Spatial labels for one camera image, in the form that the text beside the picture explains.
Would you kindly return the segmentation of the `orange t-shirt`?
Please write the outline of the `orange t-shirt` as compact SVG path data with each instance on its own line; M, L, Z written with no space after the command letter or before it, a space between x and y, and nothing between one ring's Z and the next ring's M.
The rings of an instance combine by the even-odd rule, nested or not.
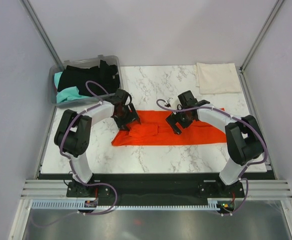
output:
M129 125L129 131L119 131L112 140L114 147L120 146L187 146L226 143L226 135L219 129L194 121L181 134L175 134L166 122L168 111L139 110L141 122Z

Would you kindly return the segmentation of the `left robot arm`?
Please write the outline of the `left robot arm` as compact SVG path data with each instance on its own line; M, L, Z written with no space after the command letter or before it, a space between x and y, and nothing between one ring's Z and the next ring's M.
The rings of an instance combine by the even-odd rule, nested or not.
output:
M85 197L93 195L96 189L95 184L90 181L93 173L86 155L91 128L108 118L115 121L120 131L129 131L129 124L141 122L131 95L118 89L114 95L81 112L65 110L54 137L61 156L69 160L73 179L79 182L78 191Z

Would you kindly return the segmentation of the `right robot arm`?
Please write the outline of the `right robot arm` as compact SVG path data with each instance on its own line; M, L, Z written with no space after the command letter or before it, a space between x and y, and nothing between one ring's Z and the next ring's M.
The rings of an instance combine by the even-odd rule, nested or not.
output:
M231 115L207 100L198 101L190 90L163 102L161 108L171 112L166 122L175 134L180 135L194 121L209 124L225 134L229 160L215 184L219 196L226 197L233 191L233 184L254 159L260 155L267 159L267 147L255 117Z

